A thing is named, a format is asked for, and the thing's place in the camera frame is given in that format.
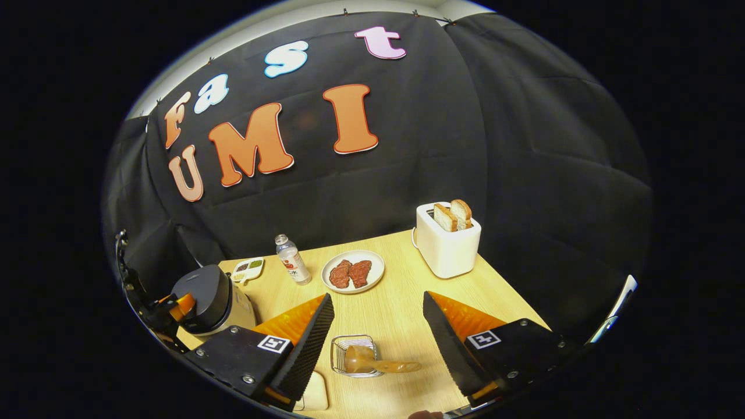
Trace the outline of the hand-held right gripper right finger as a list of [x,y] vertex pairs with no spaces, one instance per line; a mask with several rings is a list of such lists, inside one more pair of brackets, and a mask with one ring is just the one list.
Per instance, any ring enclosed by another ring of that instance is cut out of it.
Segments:
[[530,319],[505,322],[426,291],[428,321],[450,376],[476,407],[521,392],[572,358],[577,345]]

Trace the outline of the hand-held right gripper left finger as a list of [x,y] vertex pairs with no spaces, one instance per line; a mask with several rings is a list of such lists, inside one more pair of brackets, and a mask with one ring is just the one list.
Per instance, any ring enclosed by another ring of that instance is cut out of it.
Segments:
[[325,293],[252,329],[230,326],[186,358],[242,397],[291,412],[334,318],[332,297]]

